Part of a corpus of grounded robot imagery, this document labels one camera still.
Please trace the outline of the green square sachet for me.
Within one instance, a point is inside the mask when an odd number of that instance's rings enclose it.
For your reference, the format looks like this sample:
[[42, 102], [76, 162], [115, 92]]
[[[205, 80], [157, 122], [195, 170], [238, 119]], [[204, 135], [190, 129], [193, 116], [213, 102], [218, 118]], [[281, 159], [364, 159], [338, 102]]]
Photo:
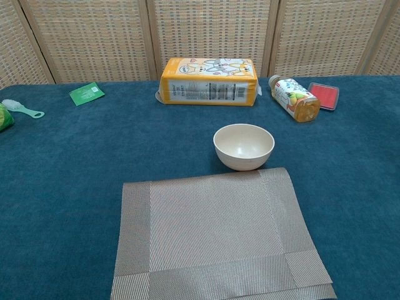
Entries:
[[105, 93], [100, 90], [96, 82], [79, 87], [69, 93], [73, 103], [80, 106], [103, 97]]

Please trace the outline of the juice bottle with fruit label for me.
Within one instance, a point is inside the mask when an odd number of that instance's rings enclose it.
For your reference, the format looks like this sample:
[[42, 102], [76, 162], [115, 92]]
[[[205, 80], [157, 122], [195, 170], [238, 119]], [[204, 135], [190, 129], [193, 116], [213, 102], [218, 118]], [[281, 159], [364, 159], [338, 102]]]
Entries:
[[316, 119], [320, 110], [319, 99], [290, 77], [273, 75], [269, 78], [272, 98], [292, 118], [305, 123]]

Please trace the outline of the dark blue table cloth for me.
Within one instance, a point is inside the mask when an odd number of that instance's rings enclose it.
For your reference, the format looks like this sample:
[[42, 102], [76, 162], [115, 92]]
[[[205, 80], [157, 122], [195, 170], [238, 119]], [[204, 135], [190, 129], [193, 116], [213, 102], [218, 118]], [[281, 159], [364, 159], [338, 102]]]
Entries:
[[213, 136], [228, 124], [269, 131], [267, 167], [287, 169], [340, 300], [400, 300], [400, 76], [300, 77], [339, 88], [334, 111], [296, 122], [272, 97], [251, 107], [170, 106], [156, 81], [15, 85], [0, 132], [0, 300], [109, 300], [124, 183], [226, 173]]

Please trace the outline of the mint green small brush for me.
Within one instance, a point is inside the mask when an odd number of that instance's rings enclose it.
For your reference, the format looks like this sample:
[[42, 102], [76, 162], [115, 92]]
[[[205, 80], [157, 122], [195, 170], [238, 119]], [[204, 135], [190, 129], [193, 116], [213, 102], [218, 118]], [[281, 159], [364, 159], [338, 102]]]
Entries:
[[1, 101], [1, 103], [9, 111], [23, 113], [23, 114], [26, 114], [26, 115], [32, 117], [33, 119], [42, 118], [45, 115], [45, 113], [42, 111], [35, 111], [32, 109], [28, 109], [24, 105], [22, 105], [20, 102], [12, 100], [12, 99], [4, 99]]

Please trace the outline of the red pad in clear case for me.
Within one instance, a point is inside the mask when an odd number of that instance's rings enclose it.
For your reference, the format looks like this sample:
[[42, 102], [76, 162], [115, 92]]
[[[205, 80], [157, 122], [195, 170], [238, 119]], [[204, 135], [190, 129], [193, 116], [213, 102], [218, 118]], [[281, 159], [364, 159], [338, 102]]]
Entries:
[[328, 111], [336, 109], [339, 98], [338, 87], [311, 82], [308, 91], [319, 100], [321, 109]]

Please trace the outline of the orange corgi print tissue pack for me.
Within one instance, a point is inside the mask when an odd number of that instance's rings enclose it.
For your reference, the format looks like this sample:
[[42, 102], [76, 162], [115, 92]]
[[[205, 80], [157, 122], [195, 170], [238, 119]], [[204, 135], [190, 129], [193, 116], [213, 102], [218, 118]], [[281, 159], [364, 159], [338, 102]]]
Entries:
[[250, 59], [174, 57], [155, 97], [163, 104], [253, 106], [261, 94]]

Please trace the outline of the beige woven placemat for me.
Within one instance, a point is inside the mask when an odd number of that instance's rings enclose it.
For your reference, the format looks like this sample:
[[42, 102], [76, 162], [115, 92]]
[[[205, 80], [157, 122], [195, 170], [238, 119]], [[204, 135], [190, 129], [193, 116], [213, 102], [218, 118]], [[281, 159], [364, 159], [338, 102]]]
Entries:
[[288, 172], [126, 183], [111, 300], [325, 300]]

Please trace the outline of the woven bamboo folding screen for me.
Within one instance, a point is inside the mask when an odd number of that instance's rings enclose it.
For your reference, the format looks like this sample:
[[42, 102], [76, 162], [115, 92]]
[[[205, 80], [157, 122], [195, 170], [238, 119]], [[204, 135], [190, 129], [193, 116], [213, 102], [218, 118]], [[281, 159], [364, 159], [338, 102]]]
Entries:
[[400, 75], [400, 0], [0, 0], [0, 89], [156, 80], [173, 57]]

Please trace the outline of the white round bowl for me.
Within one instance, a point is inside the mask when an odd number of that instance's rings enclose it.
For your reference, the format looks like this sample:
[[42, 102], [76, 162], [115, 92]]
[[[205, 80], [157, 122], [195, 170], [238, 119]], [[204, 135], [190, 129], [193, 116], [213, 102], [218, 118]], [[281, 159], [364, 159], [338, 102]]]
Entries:
[[217, 130], [213, 144], [219, 160], [235, 171], [252, 171], [269, 159], [273, 135], [252, 124], [230, 124]]

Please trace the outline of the green yellow tissue pack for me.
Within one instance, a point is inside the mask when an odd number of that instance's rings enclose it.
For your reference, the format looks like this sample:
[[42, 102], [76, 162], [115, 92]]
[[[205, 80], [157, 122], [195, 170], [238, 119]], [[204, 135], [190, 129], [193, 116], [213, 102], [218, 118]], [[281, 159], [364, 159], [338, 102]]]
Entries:
[[11, 116], [5, 105], [0, 103], [0, 132], [11, 127], [14, 124], [14, 118]]

